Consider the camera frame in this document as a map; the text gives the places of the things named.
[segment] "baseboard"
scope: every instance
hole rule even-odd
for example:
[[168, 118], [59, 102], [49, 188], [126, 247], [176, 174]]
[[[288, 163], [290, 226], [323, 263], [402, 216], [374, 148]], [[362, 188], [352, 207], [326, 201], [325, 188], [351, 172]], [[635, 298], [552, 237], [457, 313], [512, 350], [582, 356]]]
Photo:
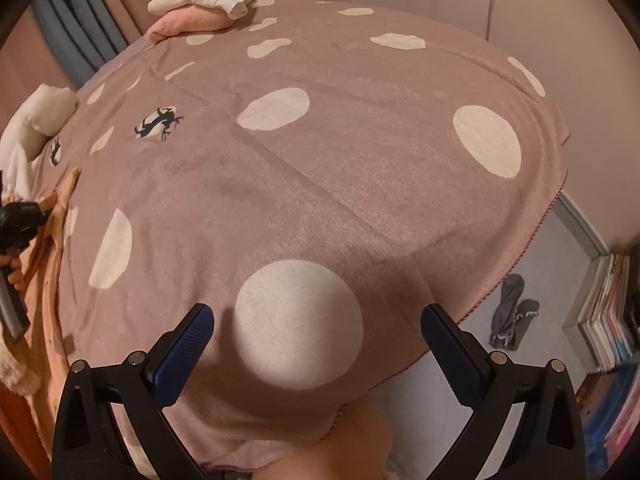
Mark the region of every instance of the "baseboard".
[[592, 260], [609, 254], [609, 250], [600, 236], [564, 191], [556, 200], [553, 212], [558, 215], [560, 221], [569, 229], [569, 232], [578, 240], [580, 246]]

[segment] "polka dot blanket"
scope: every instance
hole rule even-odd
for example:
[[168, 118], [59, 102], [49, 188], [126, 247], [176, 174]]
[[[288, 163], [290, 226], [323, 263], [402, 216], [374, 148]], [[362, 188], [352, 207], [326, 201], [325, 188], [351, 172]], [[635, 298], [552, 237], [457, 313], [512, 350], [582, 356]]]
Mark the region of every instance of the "polka dot blanket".
[[425, 305], [461, 320], [497, 286], [564, 182], [568, 133], [535, 76], [424, 17], [256, 0], [226, 32], [121, 56], [34, 186], [81, 168], [65, 351], [114, 364], [210, 305], [212, 341], [164, 410], [207, 468], [327, 434], [426, 352]]

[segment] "blue gripper pad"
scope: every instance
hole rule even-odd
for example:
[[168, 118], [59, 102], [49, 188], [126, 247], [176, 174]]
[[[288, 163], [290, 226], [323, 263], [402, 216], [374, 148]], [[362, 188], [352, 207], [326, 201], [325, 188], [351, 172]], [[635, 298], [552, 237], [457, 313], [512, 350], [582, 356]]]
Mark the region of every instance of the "blue gripper pad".
[[486, 352], [478, 351], [467, 340], [467, 334], [439, 304], [425, 307], [420, 329], [458, 402], [476, 410], [484, 398], [484, 385], [490, 373]]
[[196, 303], [180, 324], [163, 334], [151, 349], [146, 376], [152, 384], [151, 397], [158, 408], [172, 406], [178, 400], [213, 329], [212, 309]]

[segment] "screw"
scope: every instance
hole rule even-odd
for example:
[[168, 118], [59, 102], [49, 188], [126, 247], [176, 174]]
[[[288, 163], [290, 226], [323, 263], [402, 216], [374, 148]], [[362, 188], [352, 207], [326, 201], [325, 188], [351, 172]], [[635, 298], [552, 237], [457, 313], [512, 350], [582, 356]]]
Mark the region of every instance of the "screw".
[[508, 361], [508, 359], [502, 352], [491, 352], [491, 361], [497, 365], [503, 365]]
[[137, 352], [133, 352], [133, 353], [129, 354], [128, 361], [132, 365], [139, 365], [142, 361], [145, 360], [145, 357], [146, 357], [146, 354], [144, 352], [141, 352], [140, 350], [138, 350]]
[[78, 361], [74, 361], [71, 365], [71, 371], [77, 374], [79, 371], [84, 370], [84, 365], [86, 363], [82, 361], [82, 359], [78, 359]]
[[564, 363], [559, 360], [559, 359], [553, 359], [551, 361], [551, 367], [556, 371], [556, 372], [564, 372]]

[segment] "blue curtain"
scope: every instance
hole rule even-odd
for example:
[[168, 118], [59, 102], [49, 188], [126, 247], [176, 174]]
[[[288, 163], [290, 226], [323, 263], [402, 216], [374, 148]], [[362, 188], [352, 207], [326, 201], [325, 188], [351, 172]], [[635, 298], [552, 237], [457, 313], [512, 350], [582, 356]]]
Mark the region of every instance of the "blue curtain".
[[103, 0], [34, 0], [31, 7], [53, 55], [79, 87], [127, 47]]

